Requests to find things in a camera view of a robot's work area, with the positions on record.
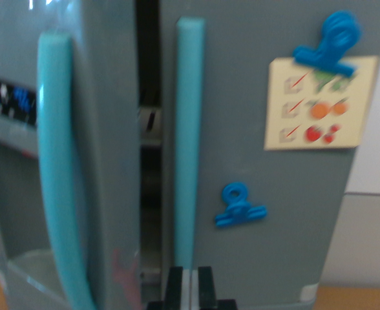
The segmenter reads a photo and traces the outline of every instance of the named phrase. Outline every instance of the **green vegetable picture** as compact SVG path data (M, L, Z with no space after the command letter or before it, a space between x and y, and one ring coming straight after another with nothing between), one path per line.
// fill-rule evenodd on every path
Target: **green vegetable picture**
M321 92L321 90L324 88L326 84L328 84L330 81L332 81L335 78L335 74L325 72L325 71L320 71L320 70L314 70L313 78L317 82L316 92L318 94Z
M346 88L351 83L351 81L354 79L355 75L352 77L341 77L337 81L335 81L332 85L330 90L332 92L344 92L346 91Z

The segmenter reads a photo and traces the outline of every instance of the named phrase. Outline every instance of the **toy refrigerator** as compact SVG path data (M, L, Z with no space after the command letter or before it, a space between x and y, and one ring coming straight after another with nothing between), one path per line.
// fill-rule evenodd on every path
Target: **toy refrigerator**
M240 309L310 310L355 145L266 147L269 77L275 59L317 48L335 12L362 33L346 56L380 56L379 1L0 1L10 309L139 310L182 265L211 266L217 297ZM317 76L295 70L309 73L283 82L301 96ZM283 102L289 121L345 94L356 72Z
M194 178L193 266L213 268L218 298L234 298L241 309L311 309L355 147L265 150L269 67L275 59L292 57L299 45L317 48L324 35L324 22L334 12L344 10L351 12L362 30L360 41L346 56L380 56L380 3L161 0L160 10L164 270L175 260L191 264L177 247L185 242L191 246L192 240L185 237L190 231L185 223L193 220L193 214L180 213L182 218L174 214L180 208L178 204L192 199L188 192L180 191L184 184L189 186L189 178ZM193 57L186 63L186 51L198 53L201 60ZM199 72L195 72L197 65L202 68ZM311 75L305 77L306 83L312 82ZM291 82L290 91L302 76ZM185 94L188 99L200 88L200 95L189 103L200 102L200 111L178 105L186 104L181 96ZM292 108L305 98L298 98L300 92L293 96L297 101ZM321 96L322 92L314 94L313 99ZM189 118L196 120L194 126L186 123ZM300 125L290 124L287 140ZM343 129L338 130L337 137ZM189 134L196 130L199 136ZM190 175L187 164L183 164L184 158L190 158L189 148L180 143L179 135L190 137L185 144L199 149L192 161L198 175ZM234 198L231 190L226 192L230 189L227 185L234 186L235 195L247 197L252 207L265 206L266 217L218 227L217 216L226 207L231 208L228 203ZM173 191L181 195L180 199L171 195ZM173 224L173 219L181 220L181 227ZM179 241L177 236L173 238L176 231L183 231ZM189 254L185 247L179 252Z

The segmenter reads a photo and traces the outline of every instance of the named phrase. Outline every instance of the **wooden table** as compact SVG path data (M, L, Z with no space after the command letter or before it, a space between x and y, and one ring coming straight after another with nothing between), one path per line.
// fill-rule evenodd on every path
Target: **wooden table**
M0 310L8 310L1 286ZM320 287L313 310L380 310L380 289Z

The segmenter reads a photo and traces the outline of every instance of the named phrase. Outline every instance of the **orange fruit picture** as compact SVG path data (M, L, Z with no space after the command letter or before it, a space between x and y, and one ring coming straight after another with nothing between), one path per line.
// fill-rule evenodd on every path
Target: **orange fruit picture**
M330 112L330 105L327 102L318 102L310 109L310 114L313 118L322 119Z
M332 113L335 115L343 115L346 111L348 111L348 104L346 103L347 98L338 101L331 108Z

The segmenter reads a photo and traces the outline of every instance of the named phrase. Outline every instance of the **paper note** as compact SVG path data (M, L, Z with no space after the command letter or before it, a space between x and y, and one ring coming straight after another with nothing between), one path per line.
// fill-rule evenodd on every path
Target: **paper note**
M377 56L349 57L352 77L277 58L269 66L266 150L350 148L360 144Z

